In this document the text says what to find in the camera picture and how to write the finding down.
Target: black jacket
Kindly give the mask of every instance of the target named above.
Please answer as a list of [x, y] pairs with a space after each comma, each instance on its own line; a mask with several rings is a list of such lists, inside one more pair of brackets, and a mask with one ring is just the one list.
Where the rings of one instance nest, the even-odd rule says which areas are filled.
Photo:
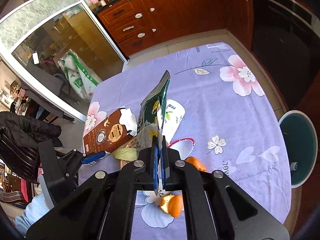
[[4, 133], [14, 144], [38, 148], [38, 143], [52, 139], [54, 147], [62, 147], [58, 137], [61, 127], [33, 117], [0, 112], [0, 134]]

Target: pink flower print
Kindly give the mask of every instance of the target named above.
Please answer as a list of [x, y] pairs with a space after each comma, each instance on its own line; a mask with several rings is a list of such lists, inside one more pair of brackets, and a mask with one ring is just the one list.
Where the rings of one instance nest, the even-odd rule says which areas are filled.
[[220, 69], [220, 78], [225, 82], [233, 82], [233, 90], [236, 94], [245, 97], [253, 91], [260, 97], [265, 95], [257, 79], [238, 55], [232, 55], [228, 59], [232, 66]]
[[87, 120], [85, 121], [83, 137], [107, 117], [107, 112], [105, 111], [99, 112], [99, 109], [100, 109], [99, 102], [93, 102], [90, 105], [88, 114], [87, 114]]

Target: trash can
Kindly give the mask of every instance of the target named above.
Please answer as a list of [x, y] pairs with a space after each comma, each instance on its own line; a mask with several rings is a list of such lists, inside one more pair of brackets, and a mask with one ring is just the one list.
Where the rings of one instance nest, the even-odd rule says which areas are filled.
[[316, 130], [307, 115], [297, 110], [284, 114], [279, 120], [279, 125], [291, 166], [291, 187], [296, 188], [309, 178], [316, 164]]

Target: plastic bag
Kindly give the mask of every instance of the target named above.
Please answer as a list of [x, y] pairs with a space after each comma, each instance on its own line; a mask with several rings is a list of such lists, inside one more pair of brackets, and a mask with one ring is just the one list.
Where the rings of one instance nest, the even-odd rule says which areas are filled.
[[98, 75], [71, 49], [58, 63], [77, 95], [90, 102], [97, 85], [102, 82]]

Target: metal screw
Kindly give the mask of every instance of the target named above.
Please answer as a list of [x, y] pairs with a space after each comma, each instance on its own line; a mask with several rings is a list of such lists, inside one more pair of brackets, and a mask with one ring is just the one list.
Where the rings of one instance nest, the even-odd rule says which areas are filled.
[[184, 165], [186, 165], [186, 163], [182, 160], [177, 160], [175, 164], [177, 167], [183, 167]]
[[134, 162], [134, 166], [136, 166], [136, 167], [142, 167], [143, 165], [144, 165], [144, 162], [141, 160], [136, 160]]
[[214, 171], [213, 175], [216, 178], [221, 179], [223, 177], [223, 172], [222, 171]]
[[106, 173], [104, 171], [98, 171], [95, 176], [97, 179], [103, 179], [106, 176]]

